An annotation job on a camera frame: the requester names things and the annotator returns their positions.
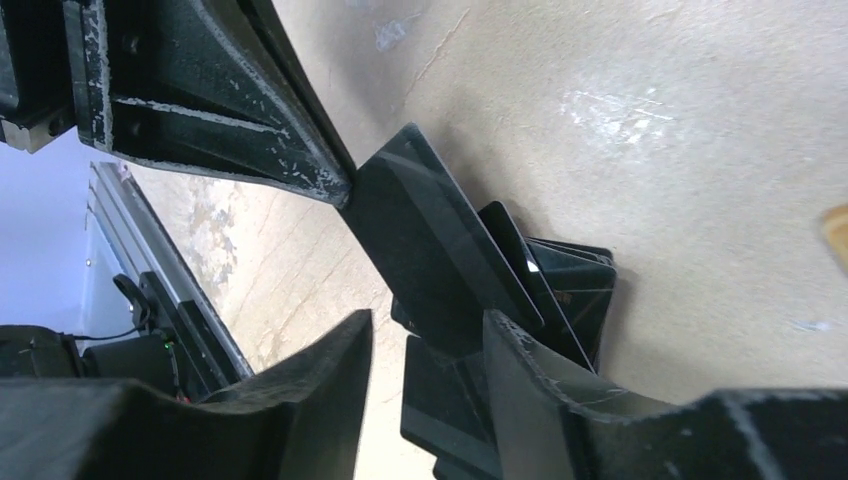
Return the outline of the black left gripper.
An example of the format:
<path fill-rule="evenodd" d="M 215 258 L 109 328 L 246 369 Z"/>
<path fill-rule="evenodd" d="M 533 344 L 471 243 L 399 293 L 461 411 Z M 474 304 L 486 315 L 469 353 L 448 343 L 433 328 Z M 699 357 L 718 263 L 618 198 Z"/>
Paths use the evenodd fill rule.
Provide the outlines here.
<path fill-rule="evenodd" d="M 270 1 L 1 0 L 1 141 L 37 152 L 73 98 L 80 141 L 119 159 L 349 199 L 354 162 Z"/>

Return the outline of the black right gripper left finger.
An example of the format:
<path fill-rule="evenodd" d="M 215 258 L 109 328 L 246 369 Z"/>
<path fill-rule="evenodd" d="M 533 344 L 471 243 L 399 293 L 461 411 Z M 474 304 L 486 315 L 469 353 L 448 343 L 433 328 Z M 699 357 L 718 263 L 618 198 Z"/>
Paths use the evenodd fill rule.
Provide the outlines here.
<path fill-rule="evenodd" d="M 350 479 L 372 363 L 370 310 L 206 401 L 135 380 L 1 384 L 5 479 Z"/>

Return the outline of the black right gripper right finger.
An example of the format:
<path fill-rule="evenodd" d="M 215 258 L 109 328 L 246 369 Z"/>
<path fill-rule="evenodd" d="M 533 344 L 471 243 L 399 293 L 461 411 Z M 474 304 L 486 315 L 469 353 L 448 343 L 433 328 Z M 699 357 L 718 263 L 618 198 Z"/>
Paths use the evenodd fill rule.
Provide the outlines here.
<path fill-rule="evenodd" d="M 717 390 L 676 406 L 590 373 L 497 310 L 482 337 L 507 479 L 847 475 L 843 390 Z"/>

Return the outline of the black credit card stack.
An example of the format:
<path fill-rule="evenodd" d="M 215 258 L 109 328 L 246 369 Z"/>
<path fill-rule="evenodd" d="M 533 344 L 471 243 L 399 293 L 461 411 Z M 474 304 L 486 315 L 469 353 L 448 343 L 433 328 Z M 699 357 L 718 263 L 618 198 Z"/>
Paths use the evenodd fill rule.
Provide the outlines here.
<path fill-rule="evenodd" d="M 540 341 L 596 371 L 618 277 L 611 251 L 526 237 L 499 201 L 478 215 L 546 322 Z M 397 301 L 391 305 L 391 317 L 410 334 L 402 437 L 435 456 L 437 479 L 501 478 L 482 353 L 444 360 L 419 338 Z"/>

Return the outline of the orange credit card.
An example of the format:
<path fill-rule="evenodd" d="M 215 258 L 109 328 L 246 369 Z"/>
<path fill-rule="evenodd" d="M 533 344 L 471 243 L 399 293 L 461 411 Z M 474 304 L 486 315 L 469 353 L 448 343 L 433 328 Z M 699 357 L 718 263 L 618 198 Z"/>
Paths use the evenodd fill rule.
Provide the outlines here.
<path fill-rule="evenodd" d="M 826 211 L 822 216 L 821 231 L 824 239 L 838 261 L 847 271 L 847 205 L 839 205 Z"/>

